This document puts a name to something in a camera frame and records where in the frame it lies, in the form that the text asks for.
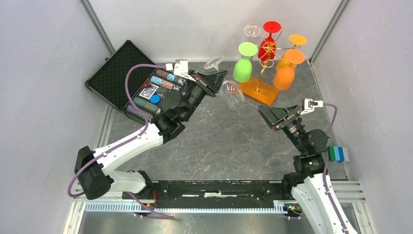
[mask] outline gold metal stand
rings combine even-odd
[[[280,93],[280,90],[275,88],[274,86],[261,82],[261,77],[263,76],[264,71],[272,66],[274,66],[274,61],[267,59],[263,65],[263,69],[261,70],[258,78],[251,77],[249,81],[239,83],[243,93],[246,96],[262,104],[272,105],[272,103],[275,101],[278,94]]]

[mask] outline metal frame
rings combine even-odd
[[[80,3],[83,5],[86,14],[88,14],[94,28],[96,29],[96,32],[99,34],[109,53],[113,55],[115,53],[115,48],[113,47],[111,40],[106,34],[105,29],[103,29],[103,26],[100,23],[100,20],[97,17],[97,14],[93,9],[92,4],[89,2],[89,0],[80,0]]]
[[[111,55],[115,53],[115,49],[106,34],[102,24],[100,23],[96,12],[94,11],[91,3],[89,0],[80,0],[81,4],[83,5],[85,12],[88,14],[92,24],[94,25],[97,33],[99,34],[100,38],[104,42],[106,48],[110,52]],[[333,29],[335,28],[338,20],[342,16],[344,10],[346,9],[348,3],[350,0],[342,0],[335,11],[332,19],[330,20],[326,30],[324,31],[320,41],[318,42],[313,54],[311,55],[309,62],[310,66],[313,68],[313,63],[317,59],[318,55],[320,54],[320,51],[322,50],[323,46],[325,45],[326,41],[330,37]],[[113,115],[114,115],[114,108],[108,105],[108,108],[106,110],[105,118],[102,124],[101,128],[101,134],[98,140],[98,143],[95,148],[97,147],[102,147],[107,145],[108,140],[109,140],[109,134],[111,131],[112,127],[112,122],[113,122]],[[368,217],[368,208],[366,206],[366,201],[364,198],[364,194],[361,190],[361,186],[358,181],[332,181],[333,189],[337,195],[337,198],[340,202],[351,202],[353,204],[353,208],[356,212],[356,218],[358,221],[358,224],[361,229],[361,234],[373,234],[374,229],[370,223],[369,217]],[[77,185],[76,188],[77,192],[81,192],[82,189],[80,185]],[[81,221],[83,218],[83,215],[86,211],[86,208],[88,207],[88,211],[92,212],[93,209],[90,209],[90,205],[93,205],[93,203],[99,203],[99,204],[105,204],[105,202],[108,202],[112,205],[132,205],[131,200],[125,200],[122,198],[122,193],[116,192],[116,193],[106,193],[103,197],[96,199],[94,201],[89,201],[86,199],[85,196],[81,196],[78,198],[73,199],[72,206],[70,209],[70,213],[64,228],[64,234],[78,234],[79,228],[81,225]],[[153,203],[154,200],[142,200],[144,203]],[[282,203],[294,203],[294,201],[274,201],[274,204],[282,204]],[[110,210],[106,209],[105,207],[99,207],[99,209],[96,209],[95,211],[108,211],[108,212],[114,212],[113,209]],[[117,209],[116,212],[130,212],[128,209]]]
[[[352,203],[356,213],[357,222],[360,226],[360,234],[373,234],[374,229],[368,217],[368,210],[366,207],[366,200],[361,190],[360,183],[358,181],[347,180],[333,180],[331,181],[333,190],[339,202]],[[139,212],[145,212],[140,207],[135,207],[136,202],[131,202],[130,199],[123,199],[122,192],[108,192],[104,196],[89,201],[84,195],[73,199],[72,207],[70,209],[69,217],[66,222],[64,234],[78,234],[80,224],[83,215],[88,212],[131,212],[131,209],[135,211],[135,208]],[[154,200],[141,200],[143,203],[154,203]],[[250,210],[239,209],[233,211],[221,211],[221,210],[198,210],[198,209],[162,209],[160,212],[166,213],[268,213],[268,214],[281,214],[281,211],[277,208],[284,203],[295,203],[293,200],[275,200],[274,209],[271,210]]]
[[[345,9],[348,6],[348,3],[350,0],[341,0],[340,4],[338,4],[338,7],[336,11],[334,12],[333,17],[331,17],[330,22],[327,25],[327,28],[325,29],[323,35],[321,36],[320,41],[318,42],[316,48],[314,49],[313,54],[311,55],[309,62],[310,65],[312,66],[314,61],[317,59],[317,57],[320,55],[320,51],[323,49],[326,41],[330,37],[332,31],[336,27],[338,21],[340,20],[341,16],[343,15]]]

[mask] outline gray marble floor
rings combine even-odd
[[[232,78],[235,62],[223,62]],[[190,63],[193,70],[205,71],[204,63]],[[261,71],[253,62],[253,76]],[[275,67],[267,69],[263,81],[272,84]],[[307,62],[297,66],[292,87],[279,94],[274,106],[301,104],[303,98],[320,99],[315,79]],[[293,156],[298,154],[282,131],[269,129],[260,114],[259,105],[248,103],[232,111],[220,96],[206,97],[199,105],[186,129],[174,140],[148,150],[121,165],[118,170],[144,170],[151,179],[282,179],[294,171]],[[329,126],[324,109],[303,116],[306,130],[326,131]],[[128,119],[122,112],[114,114],[109,143],[136,131],[142,125]],[[332,178],[345,178],[341,164],[330,164]]]

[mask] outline blue poker chip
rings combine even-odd
[[[158,104],[161,101],[161,97],[159,95],[152,95],[152,97],[150,97],[150,102],[152,104]]]

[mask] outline white panel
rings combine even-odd
[[[84,81],[108,52],[76,0],[1,1],[0,22],[0,232],[59,234],[107,107]]]
[[[209,60],[224,55],[238,60],[238,45],[247,41],[244,27],[278,21],[288,36],[302,34],[310,57],[339,0],[90,0],[115,49],[132,40],[154,61]],[[261,37],[253,42],[260,44]]]
[[[351,1],[315,64],[378,233],[411,233],[413,3]]]

